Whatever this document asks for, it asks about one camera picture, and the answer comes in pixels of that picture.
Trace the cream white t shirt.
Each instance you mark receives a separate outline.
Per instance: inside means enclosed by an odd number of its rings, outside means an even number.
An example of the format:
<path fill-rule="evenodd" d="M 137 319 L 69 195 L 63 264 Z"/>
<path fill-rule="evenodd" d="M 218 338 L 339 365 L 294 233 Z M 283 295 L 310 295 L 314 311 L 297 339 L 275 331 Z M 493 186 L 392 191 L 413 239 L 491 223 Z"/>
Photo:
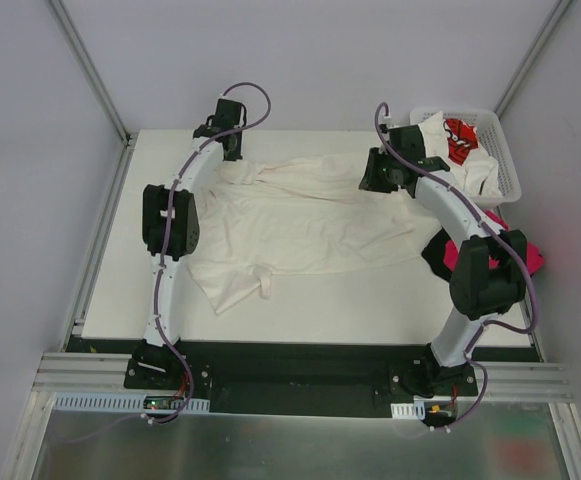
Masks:
<path fill-rule="evenodd" d="M 202 188 L 188 268 L 217 314 L 276 276 L 385 267 L 420 255 L 440 229 L 404 192 L 362 191 L 359 152 L 278 164 L 224 162 Z"/>

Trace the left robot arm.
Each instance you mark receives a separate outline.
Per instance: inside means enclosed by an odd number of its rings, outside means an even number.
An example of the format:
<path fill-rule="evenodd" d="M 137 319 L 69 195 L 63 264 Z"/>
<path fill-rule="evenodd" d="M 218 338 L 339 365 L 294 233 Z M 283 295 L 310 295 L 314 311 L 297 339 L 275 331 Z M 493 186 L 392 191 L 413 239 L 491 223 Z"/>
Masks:
<path fill-rule="evenodd" d="M 242 157 L 246 119 L 244 104 L 219 98 L 215 112 L 194 130 L 189 157 L 172 179 L 143 190 L 141 236 L 150 255 L 153 285 L 143 339 L 128 363 L 127 388 L 174 390 L 189 382 L 179 356 L 172 352 L 180 339 L 174 290 L 200 239 L 197 192 L 221 162 Z"/>

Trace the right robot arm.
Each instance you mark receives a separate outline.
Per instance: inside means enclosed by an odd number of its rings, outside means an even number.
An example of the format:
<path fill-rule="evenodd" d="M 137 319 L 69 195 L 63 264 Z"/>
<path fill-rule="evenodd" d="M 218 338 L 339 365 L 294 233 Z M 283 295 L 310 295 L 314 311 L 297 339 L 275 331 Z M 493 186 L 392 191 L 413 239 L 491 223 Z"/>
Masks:
<path fill-rule="evenodd" d="M 381 144 L 369 152 L 360 189 L 406 191 L 434 214 L 458 251 L 449 280 L 452 310 L 423 357 L 400 376 L 405 391 L 431 398 L 468 374 L 484 328 L 524 298 L 527 240 L 494 222 L 460 191 L 449 165 L 426 155 L 418 127 L 380 123 L 376 130 Z"/>

